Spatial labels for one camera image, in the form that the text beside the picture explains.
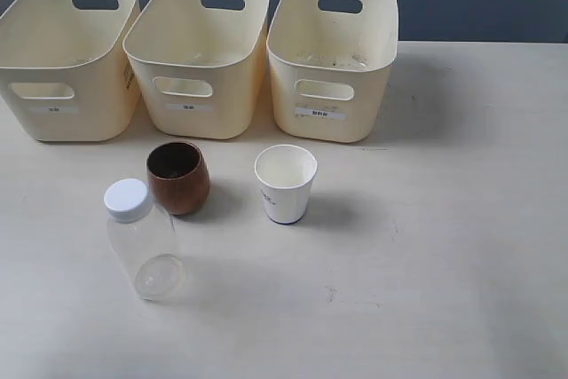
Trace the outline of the white paper cup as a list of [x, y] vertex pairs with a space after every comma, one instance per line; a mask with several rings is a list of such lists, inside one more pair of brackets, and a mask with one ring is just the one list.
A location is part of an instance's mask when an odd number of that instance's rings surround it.
[[275, 223], [294, 224], [308, 206], [318, 171], [315, 156], [301, 146], [267, 147], [255, 159], [254, 172], [264, 199], [264, 212]]

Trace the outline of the brown wooden cup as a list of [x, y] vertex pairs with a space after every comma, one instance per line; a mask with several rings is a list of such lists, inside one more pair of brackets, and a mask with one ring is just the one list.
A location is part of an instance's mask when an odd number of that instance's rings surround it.
[[171, 215], [192, 214], [209, 197], [209, 170], [195, 144], [174, 141], [157, 146], [147, 157], [146, 174], [154, 198]]

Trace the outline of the clear plastic bottle white cap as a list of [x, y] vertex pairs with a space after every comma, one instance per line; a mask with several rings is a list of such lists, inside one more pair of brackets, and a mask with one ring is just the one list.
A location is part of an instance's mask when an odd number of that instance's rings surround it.
[[110, 245], [133, 290], [147, 301], [173, 296], [183, 284], [185, 267], [170, 214], [136, 178], [114, 182], [103, 202]]

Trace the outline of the right cream plastic bin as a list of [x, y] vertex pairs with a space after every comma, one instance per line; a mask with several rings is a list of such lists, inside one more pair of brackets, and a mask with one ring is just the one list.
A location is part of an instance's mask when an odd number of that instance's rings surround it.
[[375, 120], [398, 49], [397, 0], [280, 0], [267, 37], [286, 133], [352, 143]]

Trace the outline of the cream plastic bin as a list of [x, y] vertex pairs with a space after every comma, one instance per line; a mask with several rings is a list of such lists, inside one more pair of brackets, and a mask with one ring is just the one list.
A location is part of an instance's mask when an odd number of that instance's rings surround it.
[[398, 49], [397, 0], [280, 0], [267, 37], [286, 133], [352, 143], [375, 120]]
[[229, 139], [250, 125], [265, 76], [270, 0], [149, 0], [122, 47], [167, 134]]
[[129, 126], [140, 91], [122, 41], [138, 0], [14, 0], [1, 16], [1, 96], [31, 137], [98, 142]]

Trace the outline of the middle cream plastic bin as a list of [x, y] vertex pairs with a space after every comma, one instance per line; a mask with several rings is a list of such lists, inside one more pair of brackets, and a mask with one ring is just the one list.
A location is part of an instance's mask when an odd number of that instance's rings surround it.
[[270, 0], [149, 0], [122, 47], [167, 134], [229, 139], [250, 125], [265, 76]]

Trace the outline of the left cream plastic bin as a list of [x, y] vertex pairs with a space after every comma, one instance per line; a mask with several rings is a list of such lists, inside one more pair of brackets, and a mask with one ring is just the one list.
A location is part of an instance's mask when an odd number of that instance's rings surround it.
[[122, 41], [138, 0], [14, 0], [1, 16], [1, 96], [31, 137], [98, 142], [129, 126], [140, 91]]

